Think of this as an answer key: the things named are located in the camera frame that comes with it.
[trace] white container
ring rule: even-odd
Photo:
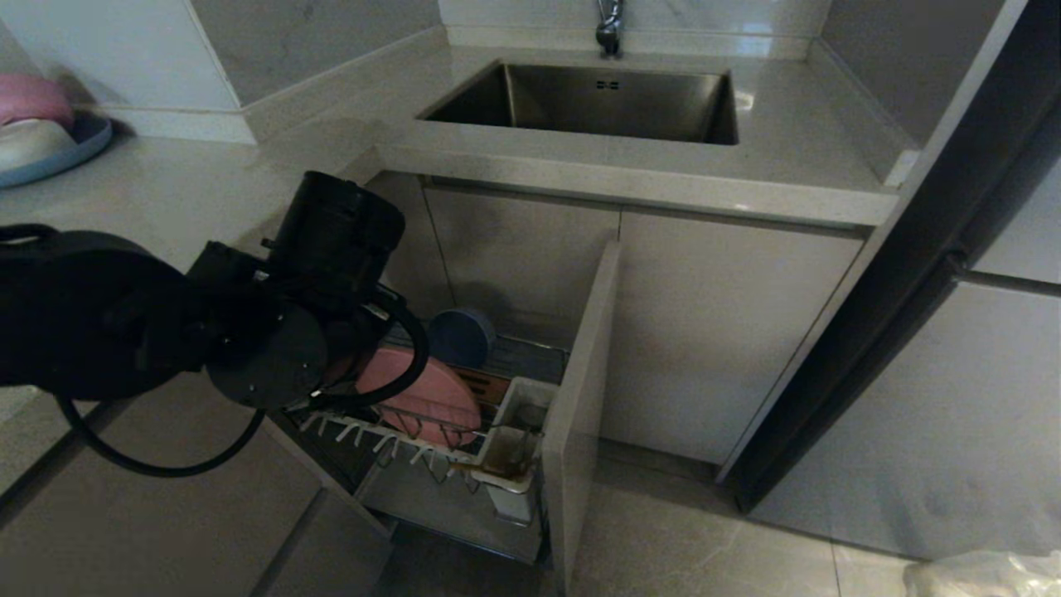
[[[541,429],[559,387],[512,380],[483,446],[472,479],[486,485],[499,519],[529,525],[537,508],[535,475],[541,461]]]

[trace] white bowl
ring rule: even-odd
[[[63,125],[29,119],[0,126],[0,172],[40,161],[77,146]]]

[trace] refrigerator door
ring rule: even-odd
[[[751,516],[915,558],[1057,549],[1059,373],[1059,298],[960,282]]]
[[[1061,282],[1061,108],[992,195],[962,234],[966,246],[978,248],[972,267]]]

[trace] refrigerator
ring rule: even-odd
[[[1032,0],[730,479],[753,520],[916,559],[1061,549],[1061,43]]]

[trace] plastic bag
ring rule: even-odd
[[[907,566],[906,597],[1061,597],[1061,551],[1046,558],[973,551]]]

